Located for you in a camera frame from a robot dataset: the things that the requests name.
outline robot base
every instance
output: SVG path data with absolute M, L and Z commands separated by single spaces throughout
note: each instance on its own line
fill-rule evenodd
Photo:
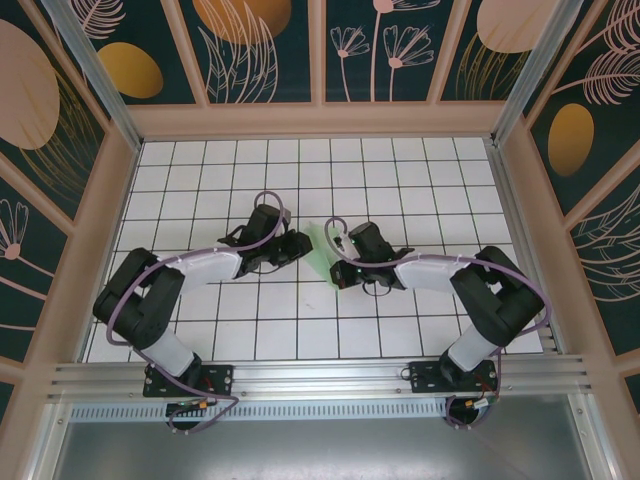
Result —
M 406 380 L 411 382 L 413 393 L 481 393 L 482 383 L 478 380 L 478 376 L 491 389 L 498 388 L 496 367 L 491 360 L 483 360 L 473 372 L 465 375 L 455 386 L 442 375 L 438 360 L 411 362 L 408 368 L 409 378 Z
M 145 380 L 142 396 L 147 398 L 193 398 L 195 395 L 185 392 L 167 381 L 155 368 L 150 365 L 144 370 Z M 193 386 L 197 390 L 211 392 L 216 395 L 231 395 L 233 384 L 232 365 L 202 365 L 200 379 Z

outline metal bracket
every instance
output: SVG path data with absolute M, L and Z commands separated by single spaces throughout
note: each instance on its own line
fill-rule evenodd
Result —
M 496 367 L 491 360 L 484 360 L 473 371 L 473 375 L 470 374 L 466 376 L 455 387 L 440 373 L 440 364 L 438 361 L 411 362 L 408 368 L 408 380 L 411 382 L 411 391 L 413 393 L 481 393 L 482 383 L 478 382 L 477 376 L 479 376 L 489 388 L 493 390 L 498 388 Z
M 144 389 L 142 396 L 147 398 L 184 398 L 194 397 L 192 393 L 167 381 L 155 368 L 147 365 L 144 370 Z M 200 380 L 194 386 L 197 390 L 217 395 L 231 395 L 233 384 L 232 365 L 203 365 Z

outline green object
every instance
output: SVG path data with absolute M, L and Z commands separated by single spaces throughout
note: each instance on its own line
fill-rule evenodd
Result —
M 333 253 L 324 237 L 324 226 L 309 222 L 301 231 L 309 236 L 311 245 L 313 245 L 313 250 L 304 256 L 304 261 L 307 262 L 325 282 L 338 290 L 338 286 L 331 280 L 330 270 L 331 266 L 336 263 L 339 258 Z M 329 228 L 329 233 L 331 238 L 337 237 L 340 235 L 340 229 L 331 227 Z

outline flower drawing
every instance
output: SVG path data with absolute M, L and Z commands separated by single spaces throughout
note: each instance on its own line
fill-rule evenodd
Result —
M 29 208 L 26 205 L 17 202 L 15 208 L 12 208 L 7 199 L 0 200 L 0 268 L 3 261 L 17 260 L 44 275 L 53 277 L 53 273 L 31 263 L 22 256 L 22 243 L 27 231 L 28 221 Z M 40 292 L 2 276 L 0 276 L 0 283 L 40 300 L 46 300 L 47 298 L 46 295 Z M 34 330 L 35 327 L 19 327 L 0 323 L 0 328 Z
M 427 32 L 429 27 L 422 29 L 407 27 L 398 37 L 398 26 L 384 29 L 384 48 L 391 67 L 389 81 L 389 101 L 393 101 L 393 78 L 395 71 L 402 67 L 414 67 L 433 61 L 433 50 L 429 50 L 431 39 Z
M 365 36 L 362 33 L 362 27 L 348 27 L 342 32 L 340 27 L 331 29 L 331 41 L 336 48 L 336 52 L 340 57 L 340 67 L 342 69 L 342 84 L 344 85 L 344 93 L 347 96 L 347 102 L 351 101 L 349 97 L 349 88 L 347 87 L 347 77 L 344 70 L 344 59 L 355 57 L 369 52 L 369 44 L 365 43 Z
M 373 0 L 373 8 L 376 9 L 376 23 L 373 30 L 373 49 L 371 54 L 371 101 L 376 101 L 376 51 L 378 46 L 378 31 L 380 30 L 380 17 L 392 12 L 410 12 L 436 7 L 440 0 Z

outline white grid floor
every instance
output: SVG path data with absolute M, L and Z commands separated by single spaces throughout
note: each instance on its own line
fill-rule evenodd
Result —
M 515 260 L 479 138 L 156 142 L 144 145 L 109 276 L 136 247 L 169 256 L 211 246 L 265 188 L 292 212 L 291 228 L 335 214 L 350 229 L 375 222 L 396 247 L 473 255 L 492 244 Z M 170 328 L 203 360 L 234 361 L 440 355 L 469 324 L 451 295 L 336 292 L 301 260 L 183 295 Z M 536 333 L 507 348 L 534 352 Z M 140 359 L 94 323 L 85 360 Z

